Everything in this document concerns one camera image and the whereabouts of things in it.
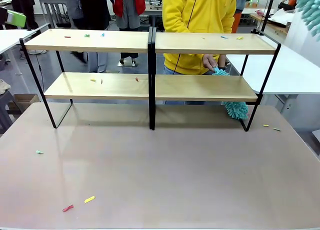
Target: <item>yellow candy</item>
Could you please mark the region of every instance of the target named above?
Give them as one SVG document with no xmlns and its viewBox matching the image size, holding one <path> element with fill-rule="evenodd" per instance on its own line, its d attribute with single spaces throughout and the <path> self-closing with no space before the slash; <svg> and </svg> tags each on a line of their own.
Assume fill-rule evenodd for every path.
<svg viewBox="0 0 320 230">
<path fill-rule="evenodd" d="M 92 201 L 92 200 L 95 199 L 95 198 L 96 198 L 95 196 L 89 197 L 89 198 L 87 198 L 86 200 L 84 200 L 84 203 L 86 204 L 86 203 Z"/>
</svg>

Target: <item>two-tier shelf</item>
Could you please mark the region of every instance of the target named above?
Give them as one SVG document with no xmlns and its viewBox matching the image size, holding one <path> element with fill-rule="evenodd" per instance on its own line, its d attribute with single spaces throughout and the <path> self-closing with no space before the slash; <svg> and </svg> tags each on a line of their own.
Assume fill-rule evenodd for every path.
<svg viewBox="0 0 320 230">
<path fill-rule="evenodd" d="M 263 41 L 254 29 L 249 34 L 220 33 L 168 33 L 49 29 L 27 43 L 20 43 L 32 75 L 54 128 L 58 128 L 73 99 L 93 100 L 149 100 L 149 126 L 155 129 L 156 101 L 214 101 L 247 102 L 254 109 L 247 126 L 248 131 L 262 100 L 281 44 L 277 48 Z M 56 51 L 61 75 L 43 92 L 27 50 Z M 59 51 L 78 52 L 130 52 L 148 54 L 148 74 L 114 74 L 65 72 Z M 240 76 L 210 75 L 156 75 L 156 54 L 244 54 Z M 249 55 L 274 55 L 260 93 L 255 94 L 242 77 Z M 46 98 L 69 99 L 70 105 L 56 123 Z"/>
</svg>

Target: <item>orange pants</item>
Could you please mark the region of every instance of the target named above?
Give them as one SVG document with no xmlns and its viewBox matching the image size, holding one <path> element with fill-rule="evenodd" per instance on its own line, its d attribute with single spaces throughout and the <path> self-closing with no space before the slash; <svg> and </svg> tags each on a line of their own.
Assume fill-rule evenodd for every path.
<svg viewBox="0 0 320 230">
<path fill-rule="evenodd" d="M 240 19 L 241 19 L 241 14 L 242 14 L 242 12 L 235 13 L 233 15 L 233 17 L 234 17 L 234 22 L 233 22 L 233 25 L 232 25 L 232 33 L 233 34 L 237 33 L 238 26 L 239 26 Z"/>
</svg>

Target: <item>shelf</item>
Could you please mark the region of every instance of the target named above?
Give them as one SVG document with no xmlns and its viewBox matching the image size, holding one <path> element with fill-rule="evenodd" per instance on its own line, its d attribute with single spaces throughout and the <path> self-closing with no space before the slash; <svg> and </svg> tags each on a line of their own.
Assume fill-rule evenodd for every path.
<svg viewBox="0 0 320 230">
<path fill-rule="evenodd" d="M 148 100 L 148 75 L 65 72 L 44 95 L 51 99 Z"/>
<path fill-rule="evenodd" d="M 256 34 L 173 33 L 157 32 L 157 54 L 265 54 L 272 55 L 275 48 Z"/>
<path fill-rule="evenodd" d="M 25 46 L 28 50 L 147 53 L 148 36 L 148 32 L 48 29 Z"/>
<path fill-rule="evenodd" d="M 155 99 L 255 102 L 257 96 L 242 76 L 156 75 Z"/>
</svg>

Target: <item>red jacket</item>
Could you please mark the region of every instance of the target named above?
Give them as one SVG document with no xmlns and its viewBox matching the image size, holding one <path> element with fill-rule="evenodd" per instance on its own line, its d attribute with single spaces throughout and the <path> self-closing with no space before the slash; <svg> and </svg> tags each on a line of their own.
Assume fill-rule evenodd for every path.
<svg viewBox="0 0 320 230">
<path fill-rule="evenodd" d="M 135 0 L 135 8 L 138 15 L 141 15 L 146 10 L 146 2 L 145 0 Z M 118 17 L 122 17 L 124 12 L 123 0 L 114 0 L 113 4 L 113 12 Z"/>
</svg>

